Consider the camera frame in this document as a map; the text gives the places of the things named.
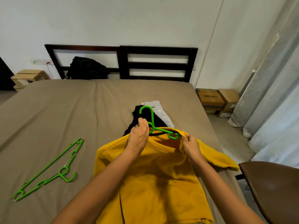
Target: mattress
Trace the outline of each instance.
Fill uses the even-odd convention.
[[[156,80],[44,80],[34,82],[0,106],[0,221],[50,223],[91,179],[96,151],[120,138],[145,101],[159,100],[175,128],[222,152],[207,115],[189,83]],[[55,179],[14,202],[26,181],[50,164],[78,138],[85,141],[66,177]],[[52,177],[70,158],[59,159],[25,191]],[[216,168],[242,199],[233,171]],[[216,223],[224,223],[206,191]]]

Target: yellow sweatshirt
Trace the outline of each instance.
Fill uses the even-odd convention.
[[[176,129],[164,129],[186,135]],[[98,149],[94,177],[125,149],[128,137],[123,136]],[[209,163],[239,170],[238,165],[227,155],[197,141]],[[207,198],[183,152],[181,137],[169,139],[167,134],[163,134],[149,137],[141,155],[129,168],[97,223],[210,224],[210,221],[214,219]]]

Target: hand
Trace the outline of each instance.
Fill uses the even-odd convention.
[[[130,132],[126,149],[131,149],[136,155],[140,155],[149,138],[149,132],[150,129],[147,120],[139,118],[138,126],[133,127]]]
[[[183,150],[192,164],[194,162],[205,161],[204,156],[199,149],[198,141],[194,136],[186,135],[186,137],[183,137]]]

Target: green plastic hanger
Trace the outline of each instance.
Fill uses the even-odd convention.
[[[148,122],[148,123],[152,126],[152,130],[150,131],[150,133],[152,133],[154,130],[162,131],[162,132],[166,132],[166,133],[168,133],[168,137],[171,138],[171,139],[177,139],[179,136],[181,136],[179,133],[174,133],[174,132],[171,132],[171,131],[168,131],[168,130],[164,130],[164,129],[155,127],[155,125],[154,125],[154,111],[153,111],[153,109],[151,108],[151,106],[148,106],[148,105],[142,106],[142,107],[140,108],[140,110],[139,110],[139,114],[142,113],[142,110],[143,110],[144,108],[149,108],[149,109],[150,109],[150,112],[151,112],[152,122]]]
[[[63,180],[65,180],[66,182],[70,182],[72,180],[74,180],[76,173],[73,173],[73,177],[71,179],[67,179],[65,177],[65,175],[68,173],[69,171],[69,165],[71,164],[71,162],[73,161],[73,159],[76,156],[76,153],[78,152],[78,150],[80,149],[82,143],[84,142],[84,139],[79,138],[77,141],[75,141],[74,143],[70,144],[70,146],[62,153],[60,154],[53,162],[51,162],[46,168],[44,168],[40,173],[38,173],[35,177],[33,177],[29,182],[25,182],[25,184],[23,185],[23,187],[17,191],[17,193],[13,196],[13,201],[18,201],[22,198],[24,198],[25,196],[28,196],[29,194],[33,193],[34,191],[38,190],[40,187],[42,187],[43,185],[48,184],[50,181],[53,181],[56,178],[62,178]],[[53,165],[57,160],[59,160],[61,157],[63,157],[66,153],[68,153],[72,148],[76,147],[77,145],[78,148],[76,150],[74,150],[71,154],[71,158],[69,159],[69,161],[59,170],[59,172],[57,174],[55,174],[53,177],[50,177],[47,180],[42,180],[41,182],[39,182],[36,185],[36,188],[32,189],[31,191],[29,191],[28,193],[26,193],[24,191],[24,189],[30,185],[37,177],[39,177],[46,169],[48,169],[51,165]]]

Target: black backpack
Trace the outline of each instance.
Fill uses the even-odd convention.
[[[107,79],[107,67],[86,57],[75,56],[66,74],[67,79]]]

